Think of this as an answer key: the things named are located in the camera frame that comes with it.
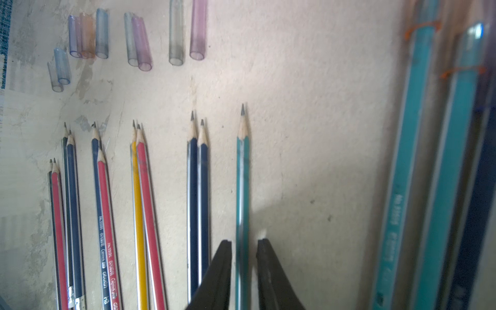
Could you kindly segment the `red pencil blue cap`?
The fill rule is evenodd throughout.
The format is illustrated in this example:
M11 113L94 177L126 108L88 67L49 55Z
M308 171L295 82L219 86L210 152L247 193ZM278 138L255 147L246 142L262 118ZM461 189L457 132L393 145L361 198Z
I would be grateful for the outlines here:
M116 257L116 243L112 220L112 202L109 189L107 162L101 148L97 157L100 202L102 207L103 230L105 239L105 253L108 271L108 284L111 297L111 309L123 309L120 292L120 278L118 274L118 260Z

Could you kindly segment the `yellow striped pencil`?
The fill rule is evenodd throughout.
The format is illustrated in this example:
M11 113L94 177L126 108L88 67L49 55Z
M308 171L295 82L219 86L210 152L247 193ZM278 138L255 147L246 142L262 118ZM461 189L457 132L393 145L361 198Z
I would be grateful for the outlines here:
M130 143L131 177L133 185L133 215L136 259L136 288L137 309L149 309L149 293L147 279L147 251L145 245L145 231L143 227L142 198L138 172L138 158L136 152L137 129L133 121L132 139Z

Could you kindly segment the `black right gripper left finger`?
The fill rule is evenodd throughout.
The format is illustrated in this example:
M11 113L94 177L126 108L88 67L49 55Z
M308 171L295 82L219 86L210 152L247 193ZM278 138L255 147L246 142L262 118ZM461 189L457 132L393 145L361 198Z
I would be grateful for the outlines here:
M232 242L222 240L186 310L226 310L231 292Z

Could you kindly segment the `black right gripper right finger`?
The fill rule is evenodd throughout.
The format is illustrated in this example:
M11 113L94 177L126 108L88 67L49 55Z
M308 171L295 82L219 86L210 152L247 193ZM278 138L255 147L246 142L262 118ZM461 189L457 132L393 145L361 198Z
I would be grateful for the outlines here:
M260 309L305 310L273 249L264 238L257 244L258 298Z

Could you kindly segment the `blue pencil violet cap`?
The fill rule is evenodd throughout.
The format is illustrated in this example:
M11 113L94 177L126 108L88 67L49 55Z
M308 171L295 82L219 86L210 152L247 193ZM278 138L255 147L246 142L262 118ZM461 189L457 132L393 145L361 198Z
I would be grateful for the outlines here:
M210 264L209 145L204 119L201 119L198 137L198 189L200 212L199 283L201 284Z

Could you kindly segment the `pink purple pencil cap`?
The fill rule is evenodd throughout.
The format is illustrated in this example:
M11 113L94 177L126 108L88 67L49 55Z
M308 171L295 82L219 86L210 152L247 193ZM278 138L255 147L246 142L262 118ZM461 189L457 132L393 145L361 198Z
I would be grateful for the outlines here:
M152 69L152 58L145 23L143 18L134 16L132 24L138 68L148 72Z

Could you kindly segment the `green pencil orange cap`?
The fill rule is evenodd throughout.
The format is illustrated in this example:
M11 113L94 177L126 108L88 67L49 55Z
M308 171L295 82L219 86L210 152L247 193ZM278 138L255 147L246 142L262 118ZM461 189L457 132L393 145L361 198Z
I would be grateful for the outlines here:
M409 60L400 101L399 127L387 188L369 309L391 309L408 209L421 114L442 1L409 1Z
M419 247L410 309L435 309L470 128L471 109L486 46L486 22L462 28L452 70L439 147Z

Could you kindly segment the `violet clear pencil cap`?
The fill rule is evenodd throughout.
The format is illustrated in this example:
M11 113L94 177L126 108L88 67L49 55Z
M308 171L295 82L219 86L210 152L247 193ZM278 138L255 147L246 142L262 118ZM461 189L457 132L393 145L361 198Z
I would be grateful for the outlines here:
M205 58L207 29L207 0L192 1L190 57L196 61Z

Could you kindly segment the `red striped pencil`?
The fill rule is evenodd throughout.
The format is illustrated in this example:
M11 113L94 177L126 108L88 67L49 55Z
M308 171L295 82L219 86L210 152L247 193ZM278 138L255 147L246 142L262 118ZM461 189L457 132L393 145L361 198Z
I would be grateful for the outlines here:
M65 221L63 214L63 198L61 190L60 170L55 159L52 163L52 227L54 229L54 250L56 258L56 274L58 288L58 309L70 309L68 306L68 284L65 260Z

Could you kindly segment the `purple clear pencil cap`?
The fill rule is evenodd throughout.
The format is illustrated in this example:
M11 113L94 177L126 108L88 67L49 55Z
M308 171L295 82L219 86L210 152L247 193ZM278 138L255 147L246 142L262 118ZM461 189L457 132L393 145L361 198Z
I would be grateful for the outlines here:
M69 15L68 17L68 34L69 54L74 58L82 58L80 18L76 15Z

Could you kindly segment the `black striped pencil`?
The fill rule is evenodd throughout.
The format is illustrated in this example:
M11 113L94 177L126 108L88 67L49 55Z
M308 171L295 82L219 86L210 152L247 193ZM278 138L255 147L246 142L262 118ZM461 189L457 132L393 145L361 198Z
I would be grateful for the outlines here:
M71 235L71 216L70 216L70 198L68 191L68 166L67 166L67 141L68 130L64 124L64 135L61 141L63 152L63 179L65 191L65 232L66 232L66 257L67 257L67 293L68 293L68 308L75 308L74 297L74 275L73 275L73 259L72 259L72 235Z
M52 168L53 168L53 161L50 159L49 161L49 171L47 173L47 179L48 179L48 186L49 186L49 202L50 202L50 215L51 215L51 222L50 222L50 227L52 230L52 254L54 257L54 287L55 287L55 296L56 296L56 310L59 310L61 307L61 303L59 300L59 271L58 271L58 255L57 255L57 243L56 243L56 229L55 229L55 224L54 224L54 206L53 206L53 195L52 195L52 180L51 180L51 174L52 174Z

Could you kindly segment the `blue pencil orange cap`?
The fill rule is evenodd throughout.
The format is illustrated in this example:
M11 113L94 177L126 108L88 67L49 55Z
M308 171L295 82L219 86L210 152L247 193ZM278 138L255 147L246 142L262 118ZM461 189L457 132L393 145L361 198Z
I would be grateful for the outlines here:
M102 206L100 202L100 192L99 192L99 177L98 177L98 150L100 147L100 136L96 123L92 124L92 164L94 172L94 188L96 196L96 212L98 217L98 238L99 238L99 266L101 274L101 285L102 285L102 309L111 310L111 297L109 291L109 277L107 271L107 261L105 254L105 237L104 237L104 226L102 217Z

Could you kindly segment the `pink clear pencil cap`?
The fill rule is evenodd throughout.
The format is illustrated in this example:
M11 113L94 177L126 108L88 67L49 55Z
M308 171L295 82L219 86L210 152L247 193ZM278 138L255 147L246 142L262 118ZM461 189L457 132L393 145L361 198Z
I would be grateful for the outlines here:
M91 15L80 14L81 57L90 59L95 56L95 30Z

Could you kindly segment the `blue pencil pink cap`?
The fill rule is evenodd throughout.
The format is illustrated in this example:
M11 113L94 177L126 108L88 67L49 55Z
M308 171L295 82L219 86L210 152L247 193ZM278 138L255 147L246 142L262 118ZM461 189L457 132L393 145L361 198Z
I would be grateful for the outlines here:
M71 249L72 249L72 273L74 287L75 309L86 309L85 301L85 277L83 264L83 250L80 223L78 172L76 162L76 145L72 133L67 139L67 168L68 168L68 204L70 207Z

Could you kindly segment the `red pencil purple cap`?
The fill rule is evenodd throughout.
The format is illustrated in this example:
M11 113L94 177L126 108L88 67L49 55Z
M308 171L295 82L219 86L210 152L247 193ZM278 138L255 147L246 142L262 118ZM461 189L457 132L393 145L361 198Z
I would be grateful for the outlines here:
M161 268L160 243L157 234L154 199L147 153L147 144L143 129L137 126L136 152L138 159L139 181L142 197L142 208L147 239L147 251L151 269L151 282L155 309L167 309L165 284Z

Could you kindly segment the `green pencil yellow cap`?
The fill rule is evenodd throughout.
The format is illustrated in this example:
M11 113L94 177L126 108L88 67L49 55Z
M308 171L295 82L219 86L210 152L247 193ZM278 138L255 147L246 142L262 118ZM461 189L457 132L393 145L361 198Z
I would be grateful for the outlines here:
M249 309L249 137L245 107L236 140L236 309Z

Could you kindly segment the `clear greenish pencil cap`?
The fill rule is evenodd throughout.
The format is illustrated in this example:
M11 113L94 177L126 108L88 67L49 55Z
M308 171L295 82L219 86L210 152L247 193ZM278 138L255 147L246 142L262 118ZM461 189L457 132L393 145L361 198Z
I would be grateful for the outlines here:
M174 66L183 65L183 1L170 0L169 7L169 63Z

